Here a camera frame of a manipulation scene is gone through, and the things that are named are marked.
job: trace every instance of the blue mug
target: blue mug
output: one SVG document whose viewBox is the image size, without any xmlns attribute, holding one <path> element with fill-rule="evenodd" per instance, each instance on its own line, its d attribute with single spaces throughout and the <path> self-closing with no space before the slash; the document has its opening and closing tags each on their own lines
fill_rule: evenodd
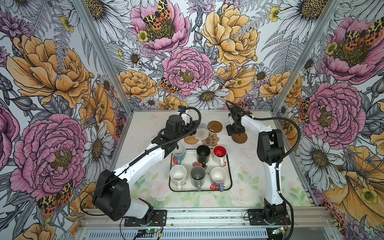
<svg viewBox="0 0 384 240">
<path fill-rule="evenodd" d="M 181 161 L 185 158 L 185 146 L 181 143 L 178 143 L 179 149 L 177 147 L 172 151 L 172 157 L 177 159 L 177 164 L 180 165 Z"/>
</svg>

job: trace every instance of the black mug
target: black mug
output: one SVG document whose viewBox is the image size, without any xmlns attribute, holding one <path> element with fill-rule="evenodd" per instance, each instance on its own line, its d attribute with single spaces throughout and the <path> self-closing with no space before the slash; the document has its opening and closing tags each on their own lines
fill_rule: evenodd
<svg viewBox="0 0 384 240">
<path fill-rule="evenodd" d="M 206 145 L 200 145 L 196 149 L 197 152 L 197 161 L 205 168 L 205 164 L 209 161 L 209 154 L 211 154 L 211 149 Z"/>
</svg>

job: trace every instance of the brown coaster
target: brown coaster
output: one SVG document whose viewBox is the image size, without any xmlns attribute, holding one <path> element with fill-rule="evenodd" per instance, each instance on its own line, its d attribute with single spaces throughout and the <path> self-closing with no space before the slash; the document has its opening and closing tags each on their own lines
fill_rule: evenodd
<svg viewBox="0 0 384 240">
<path fill-rule="evenodd" d="M 198 140 L 194 136 L 186 136 L 184 142 L 190 145 L 196 144 Z"/>
<path fill-rule="evenodd" d="M 208 124 L 208 130 L 213 133 L 218 133 L 223 129 L 223 125 L 218 121 L 210 121 Z"/>
<path fill-rule="evenodd" d="M 219 141 L 219 137 L 217 137 L 216 133 L 209 133 L 209 137 L 205 140 L 202 140 L 203 144 L 206 146 L 216 146 Z"/>
<path fill-rule="evenodd" d="M 237 142 L 237 143 L 245 143 L 247 141 L 247 139 L 248 139 L 248 136 L 245 132 L 240 134 L 240 136 L 239 136 L 239 134 L 233 134 L 232 135 L 232 140 L 234 142 Z"/>
</svg>

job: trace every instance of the wall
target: wall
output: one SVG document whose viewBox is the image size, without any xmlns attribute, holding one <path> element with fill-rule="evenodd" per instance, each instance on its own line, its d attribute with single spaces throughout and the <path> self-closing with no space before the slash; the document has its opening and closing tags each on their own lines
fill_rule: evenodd
<svg viewBox="0 0 384 240">
<path fill-rule="evenodd" d="M 134 109 L 220 109 L 225 99 L 268 109 L 327 0 L 86 3 Z M 165 3 L 168 16 L 157 19 Z M 286 99 L 289 106 L 301 98 L 302 82 Z"/>
<path fill-rule="evenodd" d="M 383 9 L 341 1 L 300 73 L 300 103 L 277 111 L 299 124 L 302 170 L 349 240 L 384 239 Z M 293 145 L 296 129 L 282 127 Z"/>
<path fill-rule="evenodd" d="M 70 1 L 0 7 L 0 238 L 71 240 L 127 115 Z"/>
</svg>

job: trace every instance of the floral tablecloth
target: floral tablecloth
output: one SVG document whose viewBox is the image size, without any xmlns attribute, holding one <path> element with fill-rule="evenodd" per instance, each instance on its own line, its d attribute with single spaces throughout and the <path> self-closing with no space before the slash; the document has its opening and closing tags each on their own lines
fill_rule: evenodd
<svg viewBox="0 0 384 240">
<path fill-rule="evenodd" d="M 130 162 L 141 153 L 164 128 L 169 115 L 175 112 L 135 112 L 123 147 L 119 154 L 116 168 Z M 189 113 L 193 119 L 197 115 Z M 248 132 L 248 140 L 244 144 L 232 141 L 225 126 L 229 124 L 228 112 L 206 111 L 201 112 L 202 121 L 208 124 L 216 120 L 223 124 L 223 130 L 217 134 L 218 144 L 228 149 L 228 158 L 232 175 L 233 186 L 223 193 L 217 192 L 173 192 L 170 190 L 169 170 L 170 155 L 155 164 L 150 171 L 144 174 L 134 184 L 131 190 L 132 198 L 142 198 L 155 208 L 175 207 L 261 207 L 264 206 L 265 180 L 262 162 L 256 154 L 257 138 Z M 270 117 L 269 112 L 254 112 L 259 118 Z M 276 128 L 273 121 L 264 121 L 264 124 Z M 187 148 L 197 148 L 202 142 L 195 145 L 180 141 Z M 289 157 L 282 163 L 282 191 L 293 206 L 311 206 L 304 188 L 298 178 Z"/>
</svg>

